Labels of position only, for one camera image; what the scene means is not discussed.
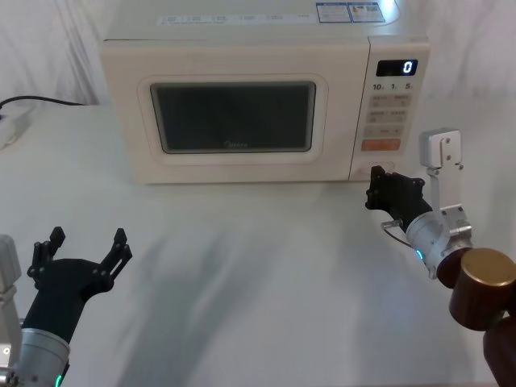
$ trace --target digital display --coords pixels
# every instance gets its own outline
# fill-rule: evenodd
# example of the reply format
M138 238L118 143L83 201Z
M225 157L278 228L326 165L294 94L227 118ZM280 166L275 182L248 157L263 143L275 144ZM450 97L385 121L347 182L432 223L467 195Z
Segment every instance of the digital display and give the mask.
M417 59L380 60L377 77L411 77L417 69Z

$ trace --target brown cylinder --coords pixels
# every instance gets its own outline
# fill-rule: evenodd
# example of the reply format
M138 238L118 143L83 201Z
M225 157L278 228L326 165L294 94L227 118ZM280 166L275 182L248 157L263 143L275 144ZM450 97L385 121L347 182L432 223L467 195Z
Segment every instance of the brown cylinder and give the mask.
M437 278L447 288L453 289L455 287L455 283L460 274L462 256L469 250L471 250L471 248L461 248L453 252L447 256L437 268Z
M500 387L516 385L516 318L504 318L485 333L484 357Z
M462 326L487 331L503 316L514 291L516 266L490 248L466 252L450 301L450 313Z

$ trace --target black cable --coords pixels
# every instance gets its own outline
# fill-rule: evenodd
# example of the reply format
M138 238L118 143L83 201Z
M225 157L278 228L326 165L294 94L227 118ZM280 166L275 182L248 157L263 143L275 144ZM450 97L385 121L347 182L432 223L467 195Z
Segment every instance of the black cable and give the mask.
M414 249L412 246L410 246L410 245L409 245L407 242L405 242L404 240L401 240L401 239L399 239L397 236L392 235L392 234L389 232L389 230L387 230L386 228L384 228L384 231L385 231L385 233L386 233L388 236L390 236L392 239L394 239L394 240L398 241L398 242L399 242L399 243L401 243L401 244L404 244L404 245L405 245L405 246L407 246L408 248L412 248L412 249Z
M4 105L6 105L9 102L14 101L22 101L25 99L32 99L36 101L45 101L45 102L53 102L53 103L59 103L60 105L67 105L67 106L84 106L82 103L76 103L76 102L68 102L68 101L61 101L60 99L55 98L47 98L47 97L39 97L37 95L20 95L18 97L8 98L4 101L0 102L0 110L3 108Z

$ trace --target brand logo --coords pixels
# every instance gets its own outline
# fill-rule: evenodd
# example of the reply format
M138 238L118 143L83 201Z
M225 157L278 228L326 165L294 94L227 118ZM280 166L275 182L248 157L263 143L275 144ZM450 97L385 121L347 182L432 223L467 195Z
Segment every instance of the brand logo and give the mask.
M239 143L239 142L230 141L229 139L227 139L226 141L223 142L223 146L226 149L247 148L248 143Z

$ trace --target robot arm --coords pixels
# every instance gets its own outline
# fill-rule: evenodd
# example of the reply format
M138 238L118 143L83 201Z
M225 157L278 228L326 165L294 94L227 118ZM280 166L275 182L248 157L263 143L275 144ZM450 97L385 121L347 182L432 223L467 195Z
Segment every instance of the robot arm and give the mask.
M453 289L451 315L464 327L486 331L485 358L493 375L500 387L514 386L516 266L501 252L473 248L472 227L460 203L460 132L423 133L420 156L431 178L432 207L422 197L423 180L382 167L371 170L366 207L388 212L394 220L382 226L401 227L430 278ZM503 318L506 311L511 317Z
M20 329L12 300L20 277L13 240L0 236L0 387L59 387L69 367L70 340L90 298L108 292L130 258L123 229L100 263L88 260L54 260L65 240L56 227L50 240L35 243L29 277L38 294Z

